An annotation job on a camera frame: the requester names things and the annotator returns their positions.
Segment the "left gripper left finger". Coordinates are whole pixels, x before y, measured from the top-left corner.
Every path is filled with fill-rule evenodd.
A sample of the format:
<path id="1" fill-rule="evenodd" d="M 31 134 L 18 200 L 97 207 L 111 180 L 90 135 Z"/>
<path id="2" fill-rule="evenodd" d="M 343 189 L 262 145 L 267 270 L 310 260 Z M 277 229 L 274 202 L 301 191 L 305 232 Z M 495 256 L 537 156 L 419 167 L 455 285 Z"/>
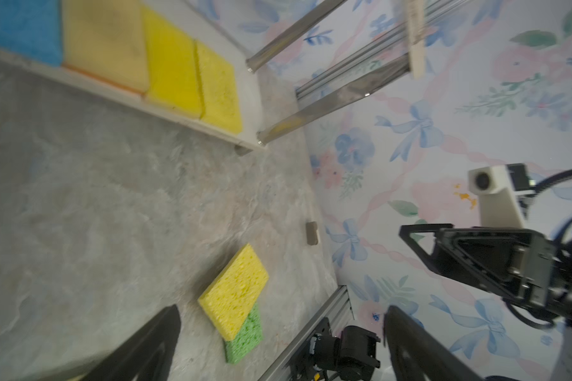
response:
<path id="1" fill-rule="evenodd" d="M 180 335 L 176 305 L 163 308 L 84 380 L 167 380 Z"/>

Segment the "blue sponge front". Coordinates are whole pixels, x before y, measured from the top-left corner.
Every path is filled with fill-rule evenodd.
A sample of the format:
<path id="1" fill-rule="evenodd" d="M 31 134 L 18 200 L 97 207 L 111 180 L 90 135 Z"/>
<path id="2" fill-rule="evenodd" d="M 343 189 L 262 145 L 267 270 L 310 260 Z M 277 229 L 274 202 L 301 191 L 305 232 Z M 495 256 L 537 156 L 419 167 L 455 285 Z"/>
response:
<path id="1" fill-rule="evenodd" d="M 64 58 L 61 2 L 0 0 L 0 48 L 59 67 Z"/>

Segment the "right aluminium frame post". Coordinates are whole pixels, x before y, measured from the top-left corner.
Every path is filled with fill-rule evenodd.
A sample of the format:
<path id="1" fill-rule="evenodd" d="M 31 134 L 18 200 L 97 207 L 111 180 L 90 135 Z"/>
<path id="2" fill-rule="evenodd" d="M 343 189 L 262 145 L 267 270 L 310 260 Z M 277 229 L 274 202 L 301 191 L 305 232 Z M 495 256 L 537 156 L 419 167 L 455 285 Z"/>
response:
<path id="1" fill-rule="evenodd" d="M 454 13 L 468 1 L 466 0 L 451 0 L 451 1 L 437 1 L 432 3 L 425 9 L 425 29 L 429 30 L 439 20 L 445 18 L 449 14 Z M 392 48 L 395 44 L 406 41 L 406 27 L 397 26 L 386 33 L 383 33 L 378 39 L 371 41 L 369 44 L 363 46 L 356 52 L 335 65 L 322 72 L 319 76 L 306 82 L 303 86 L 296 90 L 296 98 L 300 101 L 319 88 L 329 84 L 329 82 L 337 79 L 338 77 L 346 74 L 348 71 L 353 70 L 357 66 L 365 63 L 367 60 L 381 54 L 384 50 Z"/>

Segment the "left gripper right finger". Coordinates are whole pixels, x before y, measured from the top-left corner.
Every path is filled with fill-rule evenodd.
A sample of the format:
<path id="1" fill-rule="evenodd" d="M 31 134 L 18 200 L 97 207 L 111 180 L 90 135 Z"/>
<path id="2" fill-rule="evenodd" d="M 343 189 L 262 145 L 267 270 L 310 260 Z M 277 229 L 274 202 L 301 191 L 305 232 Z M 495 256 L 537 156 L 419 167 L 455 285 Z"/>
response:
<path id="1" fill-rule="evenodd" d="M 400 307 L 384 316 L 384 345 L 398 380 L 480 380 Z"/>

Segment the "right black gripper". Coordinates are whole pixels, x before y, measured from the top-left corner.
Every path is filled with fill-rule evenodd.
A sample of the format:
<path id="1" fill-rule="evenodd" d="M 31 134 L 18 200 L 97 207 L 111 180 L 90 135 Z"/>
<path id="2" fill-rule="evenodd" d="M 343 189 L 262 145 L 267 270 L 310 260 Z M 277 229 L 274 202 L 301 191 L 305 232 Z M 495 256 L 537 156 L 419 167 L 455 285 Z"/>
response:
<path id="1" fill-rule="evenodd" d="M 399 237 L 428 270 L 500 296 L 522 322 L 572 322 L 572 240 L 451 224 L 403 225 Z"/>

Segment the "bright yellow scouring sponge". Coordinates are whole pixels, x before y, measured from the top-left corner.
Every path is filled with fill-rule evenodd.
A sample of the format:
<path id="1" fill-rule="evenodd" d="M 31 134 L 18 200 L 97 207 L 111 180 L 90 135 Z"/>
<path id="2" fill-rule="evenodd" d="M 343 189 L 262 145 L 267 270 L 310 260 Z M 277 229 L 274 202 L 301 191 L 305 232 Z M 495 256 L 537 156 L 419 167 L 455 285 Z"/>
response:
<path id="1" fill-rule="evenodd" d="M 142 8 L 149 67 L 148 103 L 186 117 L 203 112 L 195 41 L 147 6 Z"/>

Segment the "green sponge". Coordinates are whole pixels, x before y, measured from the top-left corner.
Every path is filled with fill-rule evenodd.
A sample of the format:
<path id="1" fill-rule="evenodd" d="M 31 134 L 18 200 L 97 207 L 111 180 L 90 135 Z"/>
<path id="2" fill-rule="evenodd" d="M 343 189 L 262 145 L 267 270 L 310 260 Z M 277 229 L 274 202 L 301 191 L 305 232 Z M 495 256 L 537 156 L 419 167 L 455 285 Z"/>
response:
<path id="1" fill-rule="evenodd" d="M 262 320 L 258 304 L 255 303 L 240 331 L 233 341 L 225 341 L 226 361 L 237 364 L 264 339 Z"/>

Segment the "light yellow cellulose sponge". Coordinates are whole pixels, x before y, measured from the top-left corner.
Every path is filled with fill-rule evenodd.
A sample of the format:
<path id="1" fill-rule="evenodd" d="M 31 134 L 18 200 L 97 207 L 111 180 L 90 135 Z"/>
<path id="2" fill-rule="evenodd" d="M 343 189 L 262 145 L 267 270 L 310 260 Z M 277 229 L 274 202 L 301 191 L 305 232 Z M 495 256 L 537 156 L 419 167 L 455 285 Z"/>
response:
<path id="1" fill-rule="evenodd" d="M 265 266 L 246 244 L 200 295 L 198 304 L 222 339 L 236 338 L 268 281 Z"/>

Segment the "aluminium front rail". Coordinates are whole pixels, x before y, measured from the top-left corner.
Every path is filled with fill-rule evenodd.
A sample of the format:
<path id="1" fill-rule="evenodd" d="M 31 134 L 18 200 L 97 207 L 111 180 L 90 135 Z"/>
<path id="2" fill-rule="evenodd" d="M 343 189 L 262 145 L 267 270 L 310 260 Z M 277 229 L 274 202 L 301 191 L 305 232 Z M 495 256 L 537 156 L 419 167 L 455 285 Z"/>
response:
<path id="1" fill-rule="evenodd" d="M 328 335 L 337 337 L 353 320 L 347 286 L 338 286 L 258 381 L 323 379 L 323 370 L 315 367 L 310 354 L 312 338 Z"/>

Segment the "white two-tier metal shelf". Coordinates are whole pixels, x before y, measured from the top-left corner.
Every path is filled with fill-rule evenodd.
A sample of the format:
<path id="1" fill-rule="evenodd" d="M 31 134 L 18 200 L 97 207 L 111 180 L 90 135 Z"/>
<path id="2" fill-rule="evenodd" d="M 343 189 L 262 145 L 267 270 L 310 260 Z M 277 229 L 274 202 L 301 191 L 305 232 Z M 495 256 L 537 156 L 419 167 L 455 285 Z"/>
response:
<path id="1" fill-rule="evenodd" d="M 260 71 L 340 7 L 324 1 L 247 57 L 187 1 L 0 1 L 0 62 L 249 152 L 426 71 L 426 28 L 457 1 L 406 1 L 404 22 L 300 87 L 303 100 L 404 43 L 405 53 L 266 125 Z"/>

